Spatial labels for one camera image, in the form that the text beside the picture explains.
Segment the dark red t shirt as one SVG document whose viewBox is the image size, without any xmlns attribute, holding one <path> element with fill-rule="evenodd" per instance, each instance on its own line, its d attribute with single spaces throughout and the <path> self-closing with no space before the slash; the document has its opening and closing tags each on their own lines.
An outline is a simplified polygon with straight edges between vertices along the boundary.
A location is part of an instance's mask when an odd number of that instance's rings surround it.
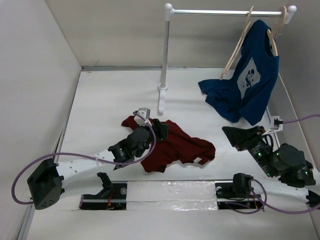
<svg viewBox="0 0 320 240">
<path fill-rule="evenodd" d="M 169 126 L 168 136 L 165 140 L 158 141 L 153 152 L 141 162 L 145 172 L 163 173 L 167 165 L 175 161 L 193 164 L 199 159 L 198 164 L 205 165 L 215 158 L 216 148 L 211 142 L 189 136 L 171 120 L 166 120 L 163 124 Z"/>
</svg>

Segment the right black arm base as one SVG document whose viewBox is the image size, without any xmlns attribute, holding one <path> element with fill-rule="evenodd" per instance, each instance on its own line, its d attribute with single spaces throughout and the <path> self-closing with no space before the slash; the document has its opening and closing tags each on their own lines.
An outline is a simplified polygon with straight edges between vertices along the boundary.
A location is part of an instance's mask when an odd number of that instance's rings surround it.
<svg viewBox="0 0 320 240">
<path fill-rule="evenodd" d="M 263 204 L 252 195 L 249 188 L 251 175 L 237 173 L 232 180 L 215 182 L 217 208 L 219 210 L 258 210 Z"/>
</svg>

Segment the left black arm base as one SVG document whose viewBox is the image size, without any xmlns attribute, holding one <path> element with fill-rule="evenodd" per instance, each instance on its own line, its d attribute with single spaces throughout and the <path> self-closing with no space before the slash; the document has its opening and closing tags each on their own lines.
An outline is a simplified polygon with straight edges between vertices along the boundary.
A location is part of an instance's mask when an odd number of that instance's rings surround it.
<svg viewBox="0 0 320 240">
<path fill-rule="evenodd" d="M 101 181 L 102 190 L 97 194 L 83 194 L 80 199 L 81 210 L 122 211 L 127 209 L 127 181 L 112 182 L 105 172 L 96 174 Z"/>
</svg>

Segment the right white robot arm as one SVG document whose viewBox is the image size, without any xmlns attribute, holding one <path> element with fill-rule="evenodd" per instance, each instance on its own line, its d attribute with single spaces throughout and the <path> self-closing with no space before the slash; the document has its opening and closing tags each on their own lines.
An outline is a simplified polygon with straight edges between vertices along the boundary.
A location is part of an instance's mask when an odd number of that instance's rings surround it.
<svg viewBox="0 0 320 240">
<path fill-rule="evenodd" d="M 273 150 L 273 139 L 263 126 L 224 126 L 222 131 L 237 151 L 249 152 L 267 177 L 278 178 L 289 187 L 306 188 L 306 204 L 311 210 L 320 208 L 320 172 L 306 160 L 302 150 L 287 143 Z"/>
</svg>

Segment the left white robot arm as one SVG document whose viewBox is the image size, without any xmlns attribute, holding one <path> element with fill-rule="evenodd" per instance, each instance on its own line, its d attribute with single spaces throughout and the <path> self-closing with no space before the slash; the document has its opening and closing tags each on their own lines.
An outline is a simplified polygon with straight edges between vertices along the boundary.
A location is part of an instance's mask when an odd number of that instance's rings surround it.
<svg viewBox="0 0 320 240">
<path fill-rule="evenodd" d="M 47 209 L 60 198 L 89 190 L 86 184 L 91 177 L 98 182 L 91 196 L 106 199 L 112 195 L 113 184 L 109 171 L 138 163 L 149 156 L 156 143 L 167 138 L 169 126 L 154 119 L 136 128 L 127 138 L 94 156 L 81 155 L 79 159 L 55 163 L 46 157 L 27 179 L 36 210 Z"/>
</svg>

